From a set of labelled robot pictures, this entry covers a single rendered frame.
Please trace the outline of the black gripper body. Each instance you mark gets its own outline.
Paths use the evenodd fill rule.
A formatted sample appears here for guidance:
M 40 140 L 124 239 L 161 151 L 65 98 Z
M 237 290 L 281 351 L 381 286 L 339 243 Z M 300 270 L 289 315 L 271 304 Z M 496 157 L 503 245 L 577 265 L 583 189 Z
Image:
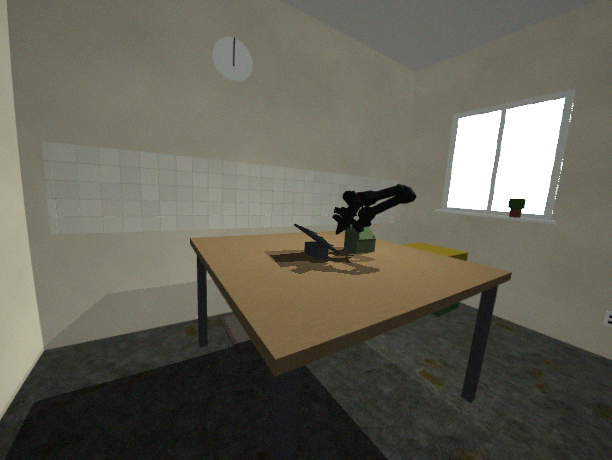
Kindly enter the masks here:
M 336 221 L 337 221 L 337 219 L 338 220 L 342 220 L 346 224 L 348 224 L 349 226 L 352 224 L 352 225 L 354 225 L 354 228 L 358 228 L 359 223 L 354 219 L 354 216 L 357 216 L 357 214 L 356 214 L 357 212 L 353 208 L 351 208 L 351 207 L 347 207 L 346 210 L 347 209 L 349 209 L 349 214 L 348 214 L 347 218 L 344 217 L 344 215 L 340 216 L 340 215 L 337 215 L 337 214 L 334 214 L 332 218 L 334 220 L 336 220 Z

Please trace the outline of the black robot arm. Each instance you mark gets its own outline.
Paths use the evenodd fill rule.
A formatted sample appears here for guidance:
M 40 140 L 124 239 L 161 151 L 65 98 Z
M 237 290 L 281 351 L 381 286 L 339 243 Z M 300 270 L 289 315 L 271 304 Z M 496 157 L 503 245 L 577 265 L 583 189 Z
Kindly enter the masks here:
M 369 208 L 369 206 L 375 204 L 377 201 L 385 199 L 385 198 L 389 198 L 389 197 L 392 197 L 392 198 Z M 359 226 L 358 228 L 354 228 L 354 229 L 357 232 L 362 232 L 362 231 L 365 231 L 363 229 L 364 227 L 367 227 L 367 226 L 369 227 L 370 225 L 372 225 L 371 220 L 373 220 L 377 214 L 387 209 L 390 209 L 400 203 L 407 204 L 407 203 L 413 202 L 416 198 L 416 194 L 410 187 L 406 187 L 405 185 L 397 184 L 396 186 L 386 188 L 383 190 L 379 190 L 379 191 L 364 191 L 364 192 L 356 192 L 356 193 L 354 190 L 346 191 L 344 192 L 342 198 L 349 205 L 348 207 L 353 208 L 356 212 L 358 212 L 358 210 L 361 207 L 361 209 L 358 212 L 359 219 L 357 220 L 357 222 L 359 222 Z M 347 218 L 349 214 L 349 209 L 346 210 L 345 207 L 342 207 L 342 208 L 335 207 L 334 213 L 340 214 L 340 216 L 344 215 L 344 217 Z

